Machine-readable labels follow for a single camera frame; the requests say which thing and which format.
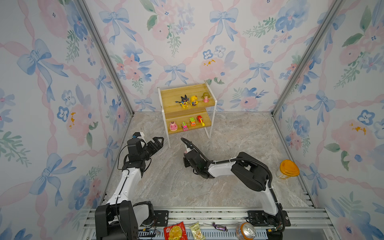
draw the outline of red snack package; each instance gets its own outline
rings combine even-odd
[[[184,223],[181,222],[173,226],[165,227],[164,237],[165,240],[188,240]]]

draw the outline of orange lid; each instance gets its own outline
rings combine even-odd
[[[280,172],[290,177],[296,177],[296,176],[299,176],[300,174],[300,170],[297,167],[297,165],[288,159],[281,162]]]

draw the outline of beige snack packet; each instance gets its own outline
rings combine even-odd
[[[205,240],[205,236],[203,235],[203,233],[200,230],[199,222],[191,225],[189,228],[191,229],[193,238],[195,240]]]

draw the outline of plastic jar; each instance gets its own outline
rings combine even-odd
[[[300,174],[300,170],[297,165],[291,160],[284,160],[280,164],[280,168],[276,172],[276,176],[280,179],[287,179],[290,177],[297,177]]]
[[[253,240],[256,236],[256,231],[252,224],[245,222],[237,226],[236,236],[240,240]]]

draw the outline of can top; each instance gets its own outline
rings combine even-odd
[[[290,177],[296,177],[300,174],[300,170],[297,165],[288,159],[281,162],[280,172]]]
[[[254,239],[256,237],[255,228],[248,222],[242,224],[241,231],[243,232],[245,239]]]

